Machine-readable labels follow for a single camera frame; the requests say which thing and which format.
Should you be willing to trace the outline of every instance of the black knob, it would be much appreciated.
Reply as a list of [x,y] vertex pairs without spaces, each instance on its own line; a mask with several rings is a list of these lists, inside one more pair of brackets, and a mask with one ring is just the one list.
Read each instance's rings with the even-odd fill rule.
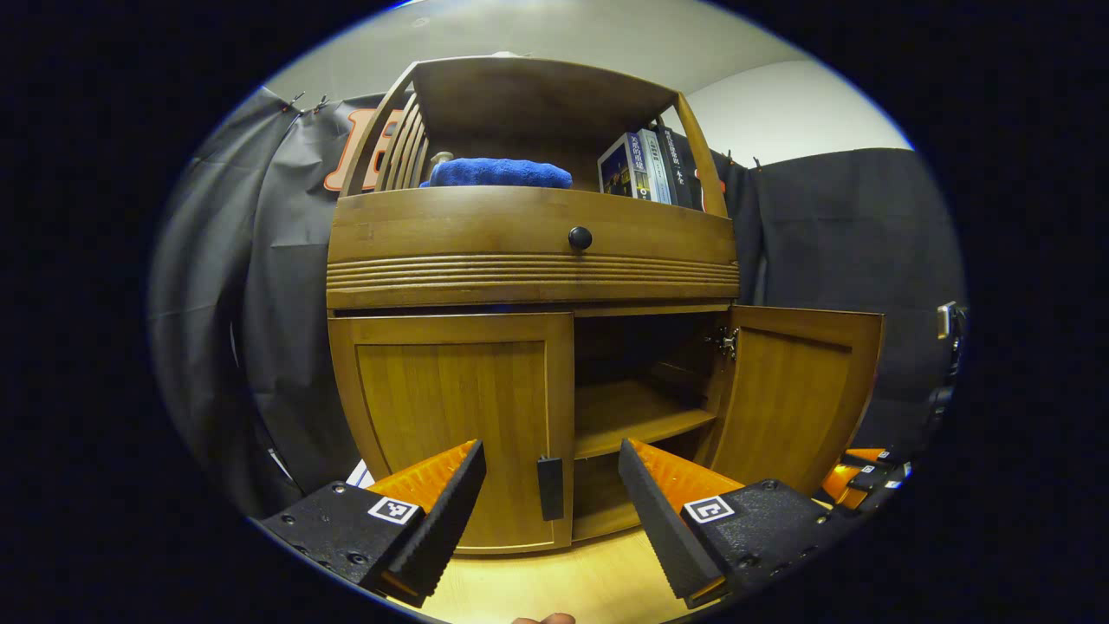
[[589,229],[580,225],[570,229],[570,246],[573,248],[588,248],[591,244],[593,244],[593,234]]

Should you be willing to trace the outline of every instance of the blue towel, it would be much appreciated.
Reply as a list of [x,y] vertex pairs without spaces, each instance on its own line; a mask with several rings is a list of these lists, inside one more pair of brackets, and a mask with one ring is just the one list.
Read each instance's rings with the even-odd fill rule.
[[569,188],[570,173],[546,162],[495,157],[459,157],[440,162],[420,186],[546,186]]

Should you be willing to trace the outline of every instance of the open cabinet door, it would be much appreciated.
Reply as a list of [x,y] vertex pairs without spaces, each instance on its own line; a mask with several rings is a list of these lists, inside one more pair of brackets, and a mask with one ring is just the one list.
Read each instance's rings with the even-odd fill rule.
[[884,325],[882,315],[732,307],[734,360],[716,356],[710,397],[718,415],[710,468],[812,495],[866,411]]

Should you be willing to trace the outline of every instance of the door hinge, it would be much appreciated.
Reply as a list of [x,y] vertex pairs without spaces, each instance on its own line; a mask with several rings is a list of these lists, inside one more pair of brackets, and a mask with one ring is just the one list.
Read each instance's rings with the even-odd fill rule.
[[716,346],[720,352],[735,361],[735,344],[739,341],[740,330],[733,330],[730,328],[716,328],[716,334],[714,336],[705,337],[705,342],[711,342]]

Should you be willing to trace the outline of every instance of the cabinet handle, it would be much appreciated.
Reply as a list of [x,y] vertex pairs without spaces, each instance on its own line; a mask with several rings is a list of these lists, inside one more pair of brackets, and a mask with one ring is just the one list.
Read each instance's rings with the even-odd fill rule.
[[577,227],[570,229],[570,246],[573,248],[584,249],[589,245],[593,244],[593,233],[589,229],[578,225]]
[[543,520],[562,520],[562,458],[539,458],[536,472],[539,475],[539,505]]

